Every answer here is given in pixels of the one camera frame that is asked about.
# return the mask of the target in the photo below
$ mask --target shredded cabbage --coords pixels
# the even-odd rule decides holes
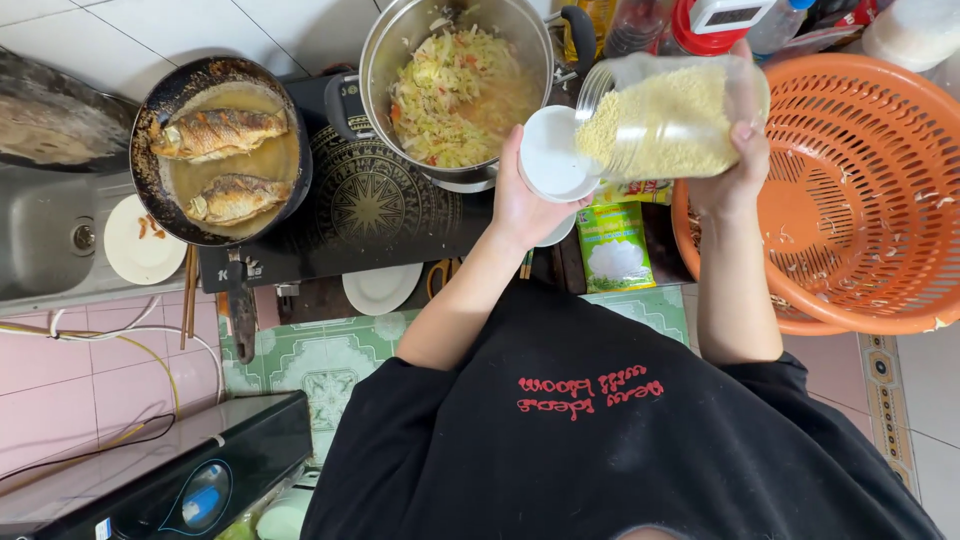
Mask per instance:
[[[404,151],[443,168],[483,163],[540,105],[516,49],[476,25],[431,36],[397,70],[391,119]]]

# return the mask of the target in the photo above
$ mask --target stainless steel sink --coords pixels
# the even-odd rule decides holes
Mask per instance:
[[[129,172],[98,176],[0,165],[0,317],[183,288],[126,282],[100,239],[113,208],[133,194]]]
[[[5,167],[0,193],[0,302],[79,285],[96,240],[88,178]]]

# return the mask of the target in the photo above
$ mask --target black t-shirt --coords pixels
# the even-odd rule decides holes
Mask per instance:
[[[301,538],[942,538],[805,383],[792,356],[718,369],[515,284],[457,370],[391,358],[357,384]]]

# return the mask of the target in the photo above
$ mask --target person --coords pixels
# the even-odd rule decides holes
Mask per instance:
[[[589,203],[530,192],[521,138],[517,126],[493,220],[463,267],[353,389],[302,540],[942,537],[783,351],[757,221],[769,156],[757,127],[732,127],[737,166],[688,181],[702,218],[703,359],[512,280]]]

